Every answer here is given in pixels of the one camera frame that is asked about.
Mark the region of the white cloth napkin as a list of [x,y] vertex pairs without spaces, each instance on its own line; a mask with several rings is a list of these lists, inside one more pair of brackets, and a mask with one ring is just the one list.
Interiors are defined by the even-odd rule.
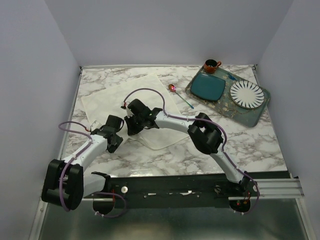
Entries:
[[139,141],[152,150],[171,146],[187,134],[171,129],[152,128],[158,109],[179,115],[180,111],[169,91],[155,74],[130,80],[81,98],[89,123],[105,123],[108,116],[128,117],[119,135]]

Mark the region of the iridescent rainbow spoon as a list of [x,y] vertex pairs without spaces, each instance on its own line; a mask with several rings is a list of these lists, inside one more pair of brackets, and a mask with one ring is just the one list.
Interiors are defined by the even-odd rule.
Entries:
[[181,98],[191,109],[194,109],[194,107],[177,92],[177,88],[172,83],[168,85],[168,89],[170,92],[175,93],[179,98]]

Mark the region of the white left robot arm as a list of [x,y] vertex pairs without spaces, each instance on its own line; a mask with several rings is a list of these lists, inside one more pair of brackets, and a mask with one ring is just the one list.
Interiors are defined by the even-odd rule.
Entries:
[[109,115],[106,123],[98,128],[85,127],[86,132],[66,129],[63,125],[76,124],[75,121],[65,121],[58,125],[60,130],[80,134],[87,137],[87,141],[75,152],[63,159],[53,159],[47,167],[41,200],[56,206],[61,206],[67,212],[75,210],[82,198],[96,193],[104,198],[110,194],[111,185],[104,176],[94,177],[93,187],[85,182],[84,172],[88,166],[101,154],[114,153],[123,142],[118,132],[124,126],[124,120],[118,116]]

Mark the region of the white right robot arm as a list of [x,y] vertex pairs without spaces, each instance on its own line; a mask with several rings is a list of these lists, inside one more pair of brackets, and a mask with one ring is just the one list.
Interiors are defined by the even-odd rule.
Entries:
[[121,108],[126,110],[127,116],[124,120],[129,136],[134,136],[144,129],[169,129],[185,133],[199,152],[211,156],[223,170],[234,195],[241,196],[247,192],[252,177],[225,151],[226,132],[205,113],[201,112],[196,116],[172,115],[163,108],[150,109],[139,99],[128,104],[124,102]]

